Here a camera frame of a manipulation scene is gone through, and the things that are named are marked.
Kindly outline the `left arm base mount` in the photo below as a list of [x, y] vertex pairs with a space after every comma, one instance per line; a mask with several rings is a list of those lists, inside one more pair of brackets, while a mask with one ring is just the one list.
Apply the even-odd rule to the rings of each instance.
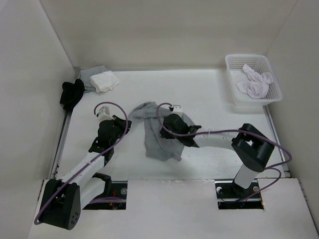
[[112, 181], [107, 189], [84, 207], [84, 210], [125, 210], [128, 194], [127, 181]]

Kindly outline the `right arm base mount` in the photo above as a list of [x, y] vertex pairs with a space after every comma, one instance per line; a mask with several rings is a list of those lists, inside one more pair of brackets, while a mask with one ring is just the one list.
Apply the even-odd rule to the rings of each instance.
[[247, 198], [259, 190], [257, 181], [253, 181], [248, 189], [243, 189], [232, 181], [215, 183], [217, 206], [220, 210], [263, 210], [261, 194]]

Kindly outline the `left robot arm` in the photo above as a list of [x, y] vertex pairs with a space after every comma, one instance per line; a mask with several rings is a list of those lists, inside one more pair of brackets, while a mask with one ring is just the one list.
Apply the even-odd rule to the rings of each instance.
[[60, 179], [50, 179], [44, 188], [40, 210], [34, 223], [71, 230], [81, 211], [94, 198], [108, 198], [112, 186], [109, 176], [99, 174], [114, 154], [115, 145], [130, 130], [128, 118], [111, 116], [99, 123], [98, 135], [84, 159]]

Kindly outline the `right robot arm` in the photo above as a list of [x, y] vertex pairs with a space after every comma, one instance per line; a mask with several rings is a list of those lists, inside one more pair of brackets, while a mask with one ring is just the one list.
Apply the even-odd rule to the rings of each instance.
[[170, 114], [161, 123], [160, 135], [176, 139], [187, 147], [216, 147], [234, 151], [242, 162], [231, 191], [237, 197], [249, 192], [253, 180], [263, 172], [274, 150], [273, 144], [249, 123], [234, 132], [213, 133], [200, 125], [188, 125], [178, 114]]

